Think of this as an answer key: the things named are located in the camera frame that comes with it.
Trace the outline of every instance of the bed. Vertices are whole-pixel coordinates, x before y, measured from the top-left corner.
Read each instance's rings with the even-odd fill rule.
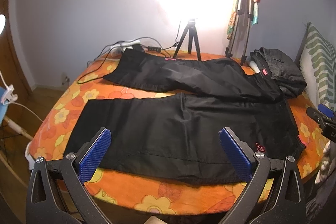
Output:
[[[202,54],[202,60],[222,57]],[[181,53],[178,58],[197,60],[195,53],[191,55]],[[82,75],[98,68],[100,62],[91,64]],[[96,72],[87,75],[84,80],[106,75],[117,65],[118,61],[107,61]],[[254,73],[250,67],[243,66],[243,69],[247,74]],[[160,98],[177,92],[154,93],[111,83],[107,85],[107,82],[102,79],[79,85],[75,80],[42,123],[34,136],[29,152],[35,159],[39,156],[47,160],[61,159],[76,121],[90,99]],[[290,99],[289,105],[301,142],[306,145],[298,161],[301,177],[305,181],[318,168],[323,148],[328,140],[321,135],[318,125],[305,113],[306,108],[312,106],[312,102],[305,93]],[[92,179],[85,183],[85,187],[92,196],[107,203],[168,215],[199,215],[227,211],[235,203],[245,185],[246,183],[236,183],[195,187],[176,181],[157,180],[100,168],[96,170]],[[272,180],[268,180],[260,200],[267,198],[271,186]]]

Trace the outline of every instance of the blue gripper pad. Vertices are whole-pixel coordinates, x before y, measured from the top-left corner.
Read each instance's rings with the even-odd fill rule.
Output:
[[[219,132],[219,139],[238,177],[243,181],[250,182],[252,179],[251,162],[225,128]]]
[[[326,107],[323,104],[319,104],[317,106],[317,109],[330,119],[335,117],[335,113],[330,108]]]
[[[92,178],[110,144],[111,132],[108,129],[104,129],[90,150],[86,153],[83,160],[79,163],[78,178],[81,183],[89,181]]]

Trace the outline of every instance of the silver tripod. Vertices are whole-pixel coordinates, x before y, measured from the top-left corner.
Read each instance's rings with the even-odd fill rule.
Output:
[[[245,1],[245,3],[248,2],[248,10],[246,9],[246,11],[243,10],[243,5],[242,5],[243,1]],[[243,15],[244,12],[247,12],[247,17],[248,17],[249,21],[248,21],[247,35],[246,35],[246,40],[245,40],[245,44],[244,44],[243,54],[241,56],[240,65],[243,65],[246,61],[246,55],[245,54],[246,54],[247,42],[248,42],[249,35],[250,35],[251,21],[253,20],[253,5],[254,5],[254,3],[252,2],[252,0],[238,0],[233,34],[232,34],[231,39],[229,41],[229,45],[226,47],[226,50],[225,50],[225,57],[232,57],[232,48],[233,48],[235,38],[236,38],[236,34],[237,34],[240,15]]]

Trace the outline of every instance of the black tripod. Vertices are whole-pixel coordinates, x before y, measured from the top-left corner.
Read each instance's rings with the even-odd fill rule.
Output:
[[[182,33],[181,39],[177,44],[177,48],[176,51],[174,53],[174,58],[177,56],[177,53],[179,52],[183,40],[185,39],[185,36],[187,35],[187,32],[189,31],[189,44],[188,44],[188,53],[191,54],[191,48],[193,46],[193,40],[195,42],[195,48],[196,48],[196,53],[197,53],[197,59],[198,61],[202,61],[201,60],[201,52],[200,52],[200,45],[198,43],[198,36],[197,36],[197,31],[196,31],[196,27],[195,27],[195,19],[190,19],[188,21],[187,26],[184,28],[184,31]]]

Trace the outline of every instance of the wooden floor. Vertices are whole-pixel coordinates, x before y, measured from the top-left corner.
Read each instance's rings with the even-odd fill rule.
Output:
[[[29,97],[26,106],[44,120],[62,94],[63,91],[60,90],[36,88]],[[31,136],[34,136],[40,127],[41,121],[29,111],[24,109],[18,124],[27,130]],[[30,173],[28,162],[24,153],[29,140],[23,136],[6,138],[12,136],[13,134],[15,133],[8,127],[4,127],[0,130],[0,139],[2,138],[0,141],[0,152],[7,156],[9,165],[19,175],[19,177],[28,184]],[[0,192],[17,218],[19,218],[22,223],[26,223],[26,188],[13,177],[13,175],[1,162],[0,174]]]

